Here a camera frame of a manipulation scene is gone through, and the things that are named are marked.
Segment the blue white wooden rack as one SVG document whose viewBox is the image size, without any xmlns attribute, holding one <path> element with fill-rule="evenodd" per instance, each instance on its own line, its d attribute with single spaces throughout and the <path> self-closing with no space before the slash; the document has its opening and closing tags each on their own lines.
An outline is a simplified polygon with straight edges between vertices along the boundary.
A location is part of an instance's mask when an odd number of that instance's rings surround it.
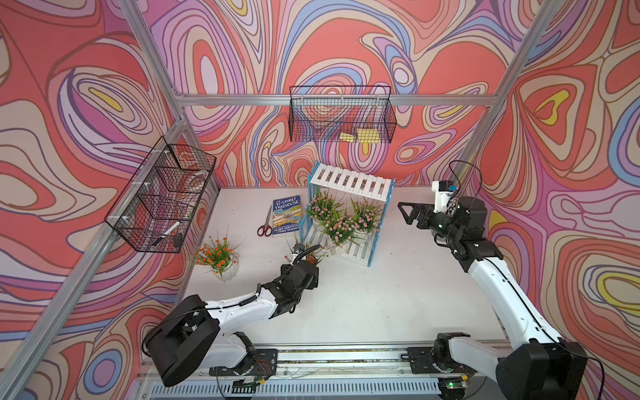
<svg viewBox="0 0 640 400">
<path fill-rule="evenodd" d="M 392 200 L 396 181 L 394 179 L 359 173 L 344 168 L 316 163 L 308 176 L 308 204 L 317 190 L 328 192 L 342 204 L 339 210 L 353 216 L 352 201 L 368 200 L 383 207 L 383 216 L 378 231 L 369 235 L 355 232 L 356 243 L 349 243 L 342 254 L 346 258 L 367 267 L 372 265 L 373 255 L 378 246 L 383 220 Z M 307 245 L 320 244 L 328 249 L 328 236 L 321 230 L 321 224 L 315 223 L 307 215 L 299 223 L 299 238 Z"/>
</svg>

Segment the aluminium front rail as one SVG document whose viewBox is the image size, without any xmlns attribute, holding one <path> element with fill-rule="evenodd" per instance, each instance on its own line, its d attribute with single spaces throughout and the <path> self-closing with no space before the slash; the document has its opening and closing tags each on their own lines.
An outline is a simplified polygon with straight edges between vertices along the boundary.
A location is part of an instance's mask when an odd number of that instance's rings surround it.
<svg viewBox="0 0 640 400">
<path fill-rule="evenodd" d="M 412 374 L 400 356 L 431 342 L 277 345 L 278 369 L 257 386 L 211 377 L 205 368 L 167 388 L 149 362 L 127 399 L 501 399 L 495 381 L 475 375 Z"/>
</svg>

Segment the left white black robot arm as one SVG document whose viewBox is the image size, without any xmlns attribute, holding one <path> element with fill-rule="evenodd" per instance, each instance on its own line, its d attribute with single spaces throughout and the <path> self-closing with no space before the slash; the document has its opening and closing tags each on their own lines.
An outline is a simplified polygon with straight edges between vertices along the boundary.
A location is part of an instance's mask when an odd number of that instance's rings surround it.
<svg viewBox="0 0 640 400">
<path fill-rule="evenodd" d="M 186 297 L 143 339 L 142 350 L 152 360 L 167 388 L 206 368 L 259 385 L 277 371 L 278 352 L 258 350 L 241 327 L 294 313 L 303 293 L 318 286 L 318 255 L 323 246 L 297 244 L 280 275 L 248 294 L 219 301 Z"/>
</svg>

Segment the blue treehouse book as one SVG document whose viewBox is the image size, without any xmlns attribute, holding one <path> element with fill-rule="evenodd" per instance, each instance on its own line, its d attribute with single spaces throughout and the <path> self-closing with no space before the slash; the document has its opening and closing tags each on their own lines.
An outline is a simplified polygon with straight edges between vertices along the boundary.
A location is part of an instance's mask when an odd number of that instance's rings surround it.
<svg viewBox="0 0 640 400">
<path fill-rule="evenodd" d="M 299 233 L 303 207 L 299 195 L 275 199 L 272 207 L 273 236 L 284 237 Z"/>
</svg>

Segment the red flower potted plant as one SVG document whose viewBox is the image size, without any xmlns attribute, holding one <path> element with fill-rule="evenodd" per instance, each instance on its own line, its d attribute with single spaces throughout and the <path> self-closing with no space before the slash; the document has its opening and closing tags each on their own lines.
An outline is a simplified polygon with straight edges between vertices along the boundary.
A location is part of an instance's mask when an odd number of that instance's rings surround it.
<svg viewBox="0 0 640 400">
<path fill-rule="evenodd" d="M 285 259 L 291 265 L 296 260 L 308 261 L 312 265 L 318 266 L 329 255 L 329 251 L 322 245 L 307 245 L 305 243 L 296 242 L 291 248 L 291 255 Z"/>
</svg>

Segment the white marker in basket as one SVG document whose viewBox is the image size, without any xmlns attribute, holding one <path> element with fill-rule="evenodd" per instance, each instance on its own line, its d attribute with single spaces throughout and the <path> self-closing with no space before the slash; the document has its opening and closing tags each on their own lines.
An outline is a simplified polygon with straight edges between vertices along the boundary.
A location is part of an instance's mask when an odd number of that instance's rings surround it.
<svg viewBox="0 0 640 400">
<path fill-rule="evenodd" d="M 162 233 L 155 241 L 152 243 L 152 246 L 157 246 L 161 243 L 161 241 L 165 240 L 167 236 L 169 236 L 175 229 L 177 229 L 181 225 L 180 221 L 176 221 L 170 228 L 168 228 L 164 233 Z"/>
</svg>

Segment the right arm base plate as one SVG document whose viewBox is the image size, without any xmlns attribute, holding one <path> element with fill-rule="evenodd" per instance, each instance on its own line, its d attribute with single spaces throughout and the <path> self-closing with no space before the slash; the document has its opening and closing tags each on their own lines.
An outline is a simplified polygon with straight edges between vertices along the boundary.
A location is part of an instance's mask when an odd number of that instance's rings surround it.
<svg viewBox="0 0 640 400">
<path fill-rule="evenodd" d="M 458 374 L 473 376 L 476 371 L 458 363 L 443 364 L 435 361 L 433 347 L 410 347 L 400 356 L 409 363 L 412 374 Z"/>
</svg>

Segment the orange flower potted plant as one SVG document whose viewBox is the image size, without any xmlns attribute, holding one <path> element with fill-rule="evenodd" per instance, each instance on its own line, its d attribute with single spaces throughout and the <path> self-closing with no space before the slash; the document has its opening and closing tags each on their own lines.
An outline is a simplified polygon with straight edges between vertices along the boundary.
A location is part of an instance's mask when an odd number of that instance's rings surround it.
<svg viewBox="0 0 640 400">
<path fill-rule="evenodd" d="M 195 254 L 195 264 L 203 266 L 215 278 L 223 282 L 233 279 L 239 271 L 239 253 L 236 247 L 231 245 L 227 237 L 213 239 Z"/>
</svg>

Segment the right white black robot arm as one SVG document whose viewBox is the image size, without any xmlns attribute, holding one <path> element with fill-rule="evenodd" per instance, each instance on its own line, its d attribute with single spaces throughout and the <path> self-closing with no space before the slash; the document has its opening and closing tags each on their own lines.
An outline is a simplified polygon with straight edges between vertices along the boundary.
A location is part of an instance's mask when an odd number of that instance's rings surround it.
<svg viewBox="0 0 640 400">
<path fill-rule="evenodd" d="M 413 369 L 425 361 L 444 373 L 471 368 L 493 380 L 506 399 L 575 399 L 589 357 L 536 310 L 486 238 L 484 201 L 464 196 L 459 177 L 433 182 L 432 191 L 432 204 L 401 202 L 398 209 L 406 224 L 430 231 L 436 245 L 451 251 L 491 304 L 511 349 L 499 351 L 467 333 L 440 333 L 429 354 L 407 354 Z"/>
</svg>

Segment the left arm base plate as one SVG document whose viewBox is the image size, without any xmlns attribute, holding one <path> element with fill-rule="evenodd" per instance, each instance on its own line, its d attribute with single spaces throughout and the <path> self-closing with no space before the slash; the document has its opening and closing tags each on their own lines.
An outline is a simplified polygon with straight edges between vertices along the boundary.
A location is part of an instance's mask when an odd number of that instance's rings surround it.
<svg viewBox="0 0 640 400">
<path fill-rule="evenodd" d="M 211 377 L 258 377 L 269 378 L 278 369 L 278 350 L 276 348 L 259 348 L 248 353 L 234 368 L 210 368 Z"/>
</svg>

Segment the small yellow block in basket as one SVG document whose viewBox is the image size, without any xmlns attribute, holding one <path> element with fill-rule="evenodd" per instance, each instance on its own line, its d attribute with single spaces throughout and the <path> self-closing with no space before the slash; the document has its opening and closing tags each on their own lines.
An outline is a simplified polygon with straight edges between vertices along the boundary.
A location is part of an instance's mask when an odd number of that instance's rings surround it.
<svg viewBox="0 0 640 400">
<path fill-rule="evenodd" d="M 355 136 L 349 133 L 340 133 L 339 139 L 341 142 L 353 143 L 355 141 Z"/>
</svg>

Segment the yellow sponge in basket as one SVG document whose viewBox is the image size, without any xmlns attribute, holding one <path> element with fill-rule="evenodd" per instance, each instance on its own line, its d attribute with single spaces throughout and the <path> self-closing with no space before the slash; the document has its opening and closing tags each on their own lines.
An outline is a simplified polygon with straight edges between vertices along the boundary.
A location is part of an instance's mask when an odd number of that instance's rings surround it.
<svg viewBox="0 0 640 400">
<path fill-rule="evenodd" d="M 358 129 L 357 139 L 360 143 L 363 143 L 363 144 L 381 143 L 380 133 L 375 128 Z"/>
</svg>

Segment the pink flower potted plant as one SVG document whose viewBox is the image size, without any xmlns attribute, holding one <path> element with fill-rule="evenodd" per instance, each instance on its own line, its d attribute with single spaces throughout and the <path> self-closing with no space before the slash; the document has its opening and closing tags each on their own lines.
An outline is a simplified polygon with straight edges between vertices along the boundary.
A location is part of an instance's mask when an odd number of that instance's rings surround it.
<svg viewBox="0 0 640 400">
<path fill-rule="evenodd" d="M 328 236 L 328 251 L 340 255 L 349 243 L 356 243 L 355 224 L 352 217 L 341 210 L 333 210 L 321 223 L 321 230 Z"/>
<path fill-rule="evenodd" d="M 356 233 L 369 235 L 379 229 L 383 207 L 368 200 L 352 201 L 352 222 Z"/>
<path fill-rule="evenodd" d="M 342 204 L 328 192 L 317 190 L 307 206 L 307 215 L 315 223 L 325 224 Z"/>
</svg>

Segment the red handled scissors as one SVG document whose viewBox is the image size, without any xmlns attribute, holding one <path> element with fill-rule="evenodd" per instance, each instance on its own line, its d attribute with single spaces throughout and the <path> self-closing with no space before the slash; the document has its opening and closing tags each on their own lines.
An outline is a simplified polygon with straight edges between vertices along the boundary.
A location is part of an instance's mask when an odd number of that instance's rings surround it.
<svg viewBox="0 0 640 400">
<path fill-rule="evenodd" d="M 271 226 L 272 211 L 273 211 L 273 207 L 270 206 L 268 208 L 268 213 L 267 213 L 267 216 L 265 218 L 265 222 L 258 227 L 257 235 L 259 237 L 267 238 L 267 237 L 270 237 L 273 234 L 273 227 Z"/>
</svg>

